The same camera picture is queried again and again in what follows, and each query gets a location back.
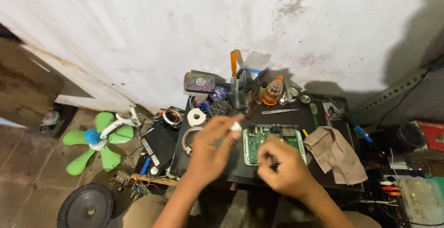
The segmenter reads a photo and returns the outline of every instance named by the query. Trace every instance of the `cloth rag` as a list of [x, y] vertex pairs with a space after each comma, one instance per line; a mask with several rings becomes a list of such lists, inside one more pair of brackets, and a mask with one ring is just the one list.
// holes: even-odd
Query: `cloth rag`
[[324, 173], [333, 171], [336, 184], [354, 185], [367, 180], [358, 156], [337, 129], [321, 126], [305, 138], [304, 144]]

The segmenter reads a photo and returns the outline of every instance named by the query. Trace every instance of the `workbench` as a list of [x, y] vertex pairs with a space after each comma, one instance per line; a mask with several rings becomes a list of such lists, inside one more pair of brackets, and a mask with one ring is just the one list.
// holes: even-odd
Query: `workbench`
[[[313, 94], [313, 103], [318, 107], [317, 120], [320, 126], [326, 125], [324, 117], [324, 108], [322, 105], [322, 100], [329, 100], [329, 98], [322, 95]], [[331, 97], [332, 100], [340, 101], [344, 104], [346, 111], [348, 110], [347, 101], [342, 97]], [[262, 111], [277, 110], [277, 109], [299, 109], [298, 111], [292, 112], [282, 112], [274, 114], [261, 114]], [[187, 104], [185, 109], [185, 117], [191, 110], [190, 106]], [[237, 109], [232, 109], [229, 115], [235, 115], [238, 113]], [[314, 118], [310, 112], [310, 107], [302, 104], [300, 101], [281, 106], [279, 104], [274, 106], [267, 106], [265, 104], [257, 105], [254, 110], [253, 115], [250, 119], [245, 118], [241, 122], [241, 126], [245, 129], [251, 124], [281, 124], [281, 125], [299, 125], [297, 130], [302, 133], [302, 129], [305, 129], [308, 134], [315, 130]], [[350, 145], [355, 149], [359, 155], [359, 151], [356, 150], [354, 144], [357, 143], [356, 135], [354, 132], [350, 132], [352, 128], [342, 120], [333, 121], [333, 127], [341, 132], [344, 138], [350, 143]], [[179, 132], [179, 138], [175, 149], [175, 154], [171, 163], [171, 173], [174, 175], [182, 176], [186, 172], [190, 158], [186, 155], [182, 148], [182, 137], [187, 129], [190, 128], [186, 118], [182, 121], [182, 126]], [[187, 139], [186, 143], [190, 144], [193, 135], [196, 132], [191, 133]], [[241, 183], [241, 184], [253, 184], [253, 185], [265, 185], [264, 181], [259, 178], [257, 172], [257, 166], [248, 166], [244, 162], [243, 145], [242, 140], [239, 140], [235, 145], [233, 145], [230, 153], [230, 158], [227, 163], [222, 177], [226, 178], [227, 181]], [[338, 185], [334, 182], [333, 173], [330, 170], [328, 173], [324, 174], [319, 165], [314, 159], [308, 164], [308, 169], [310, 170], [313, 177], [325, 188], [336, 188], [336, 189], [346, 189], [363, 191], [362, 184], [356, 185]]]

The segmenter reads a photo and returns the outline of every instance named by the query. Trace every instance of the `white wall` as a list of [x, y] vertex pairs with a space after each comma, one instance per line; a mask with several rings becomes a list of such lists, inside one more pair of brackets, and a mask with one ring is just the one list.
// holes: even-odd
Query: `white wall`
[[335, 82], [355, 105], [420, 63], [443, 27], [441, 2], [0, 0], [0, 22], [95, 97], [61, 102], [184, 107], [184, 73], [229, 78], [230, 51], [240, 49], [244, 59], [252, 50], [271, 54], [275, 69], [288, 67], [300, 85]]

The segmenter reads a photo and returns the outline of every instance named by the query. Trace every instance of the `green circuit board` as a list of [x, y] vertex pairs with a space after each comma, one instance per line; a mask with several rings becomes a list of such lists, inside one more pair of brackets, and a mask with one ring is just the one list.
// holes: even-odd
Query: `green circuit board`
[[277, 135], [282, 141], [297, 148], [305, 160], [302, 136], [293, 125], [252, 125], [243, 131], [244, 157], [247, 165], [258, 164], [258, 148], [269, 135]]

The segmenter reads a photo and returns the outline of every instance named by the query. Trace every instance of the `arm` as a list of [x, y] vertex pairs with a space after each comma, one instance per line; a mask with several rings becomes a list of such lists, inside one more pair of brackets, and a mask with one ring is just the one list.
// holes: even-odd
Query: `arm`
[[[154, 228], [185, 226], [191, 207], [200, 192], [222, 174], [231, 146], [241, 137], [241, 132], [231, 131], [230, 127], [242, 118], [243, 115], [214, 117], [195, 135], [193, 155], [188, 169], [154, 223]], [[217, 140], [222, 140], [220, 148], [214, 146]]]
[[[271, 157], [280, 162], [270, 168]], [[275, 136], [270, 136], [258, 150], [258, 174], [275, 191], [303, 202], [325, 228], [352, 228], [345, 214], [325, 189], [310, 174], [300, 152]]]

